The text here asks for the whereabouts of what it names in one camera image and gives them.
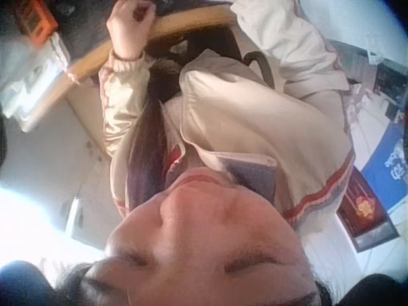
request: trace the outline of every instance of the orange object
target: orange object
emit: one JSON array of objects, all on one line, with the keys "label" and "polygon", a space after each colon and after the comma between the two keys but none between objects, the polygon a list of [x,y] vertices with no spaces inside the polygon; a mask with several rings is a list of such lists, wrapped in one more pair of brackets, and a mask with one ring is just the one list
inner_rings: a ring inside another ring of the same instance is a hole
[{"label": "orange object", "polygon": [[43,0],[19,0],[13,7],[20,26],[37,46],[43,45],[58,28]]}]

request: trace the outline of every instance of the hand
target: hand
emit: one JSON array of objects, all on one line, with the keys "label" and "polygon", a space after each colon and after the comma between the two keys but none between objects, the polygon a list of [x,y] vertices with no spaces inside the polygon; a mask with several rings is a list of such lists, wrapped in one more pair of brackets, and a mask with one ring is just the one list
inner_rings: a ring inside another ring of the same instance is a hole
[{"label": "hand", "polygon": [[118,0],[106,23],[116,56],[125,61],[137,60],[155,18],[156,6],[148,0]]}]

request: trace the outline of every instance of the sleeve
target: sleeve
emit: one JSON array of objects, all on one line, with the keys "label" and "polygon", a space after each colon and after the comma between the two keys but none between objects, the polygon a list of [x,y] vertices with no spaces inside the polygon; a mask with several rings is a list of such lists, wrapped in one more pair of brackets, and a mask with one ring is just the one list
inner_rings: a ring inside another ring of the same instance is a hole
[{"label": "sleeve", "polygon": [[137,61],[127,62],[111,52],[99,72],[104,141],[110,156],[142,113],[149,78],[149,65],[144,55]]},{"label": "sleeve", "polygon": [[264,53],[280,61],[284,93],[316,107],[345,129],[342,98],[349,85],[335,69],[318,30],[296,16],[295,0],[237,0],[231,9],[241,29]]}]

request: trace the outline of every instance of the woman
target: woman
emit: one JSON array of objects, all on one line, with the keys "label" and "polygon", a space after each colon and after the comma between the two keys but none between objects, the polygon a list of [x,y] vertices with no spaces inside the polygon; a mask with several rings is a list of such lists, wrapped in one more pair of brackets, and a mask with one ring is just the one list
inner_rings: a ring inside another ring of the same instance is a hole
[{"label": "woman", "polygon": [[116,3],[113,51],[99,77],[112,193],[124,220],[107,259],[81,270],[72,299],[321,304],[294,230],[320,230],[344,195],[354,156],[338,91],[348,85],[292,1],[251,16],[262,2],[237,1],[233,10],[280,60],[285,93],[206,50],[182,69],[181,91],[169,101],[143,52],[155,6]]}]

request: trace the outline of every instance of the closed eye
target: closed eye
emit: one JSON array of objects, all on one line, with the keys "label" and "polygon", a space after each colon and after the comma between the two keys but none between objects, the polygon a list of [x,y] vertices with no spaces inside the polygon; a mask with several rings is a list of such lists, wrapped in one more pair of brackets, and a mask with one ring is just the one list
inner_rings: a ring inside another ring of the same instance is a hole
[{"label": "closed eye", "polygon": [[262,254],[262,253],[249,253],[243,256],[240,256],[238,259],[233,260],[232,262],[224,266],[224,272],[227,275],[235,275],[238,272],[242,272],[245,269],[248,269],[252,266],[260,265],[263,263],[271,263],[274,265],[281,265],[282,263],[278,262],[275,258]]}]

